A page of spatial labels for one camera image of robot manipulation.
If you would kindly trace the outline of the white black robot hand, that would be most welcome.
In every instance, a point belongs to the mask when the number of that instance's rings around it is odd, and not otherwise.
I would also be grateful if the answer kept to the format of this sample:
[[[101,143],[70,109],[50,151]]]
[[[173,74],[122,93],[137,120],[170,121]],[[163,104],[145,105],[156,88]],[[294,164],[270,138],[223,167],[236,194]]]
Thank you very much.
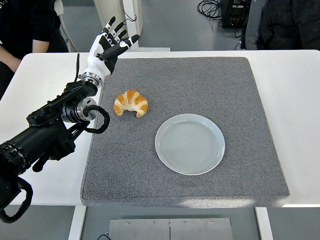
[[[114,69],[118,56],[126,52],[134,45],[140,36],[135,34],[131,37],[123,38],[127,33],[123,29],[124,23],[120,22],[112,28],[116,17],[113,16],[96,36],[87,57],[87,67],[81,74],[82,80],[95,79],[102,81],[110,76]]]

